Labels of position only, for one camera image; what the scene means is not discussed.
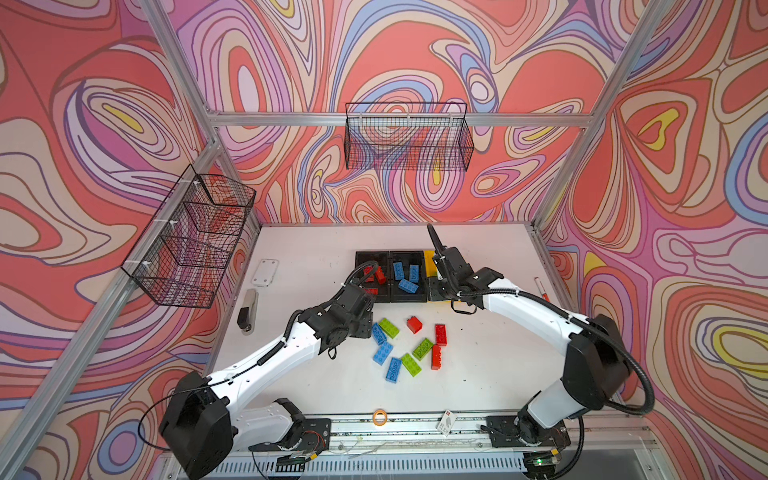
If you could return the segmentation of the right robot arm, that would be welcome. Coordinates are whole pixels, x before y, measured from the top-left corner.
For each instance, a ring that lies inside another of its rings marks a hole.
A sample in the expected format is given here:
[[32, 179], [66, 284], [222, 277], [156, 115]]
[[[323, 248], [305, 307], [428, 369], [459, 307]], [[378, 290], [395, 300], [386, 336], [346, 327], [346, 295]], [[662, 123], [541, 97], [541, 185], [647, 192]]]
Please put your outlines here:
[[613, 319], [570, 312], [521, 289], [496, 270], [474, 270], [458, 248], [443, 244], [433, 225], [427, 231], [441, 289], [451, 302], [509, 319], [563, 356], [561, 377], [514, 417], [515, 440], [538, 446], [564, 420], [580, 420], [605, 407], [638, 417], [653, 411], [656, 399], [650, 377], [626, 348]]

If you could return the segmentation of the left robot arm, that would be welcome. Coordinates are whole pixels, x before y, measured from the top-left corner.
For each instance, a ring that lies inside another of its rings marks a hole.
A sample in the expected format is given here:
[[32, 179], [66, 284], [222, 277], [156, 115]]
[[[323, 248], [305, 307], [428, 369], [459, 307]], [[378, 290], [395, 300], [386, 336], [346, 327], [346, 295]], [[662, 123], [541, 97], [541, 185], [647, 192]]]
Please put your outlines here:
[[248, 357], [203, 377], [188, 374], [168, 396], [160, 437], [190, 479], [211, 473], [234, 450], [293, 436], [301, 412], [286, 399], [245, 412], [284, 374], [347, 338], [372, 335], [374, 297], [346, 284], [331, 299], [291, 314], [282, 336]]

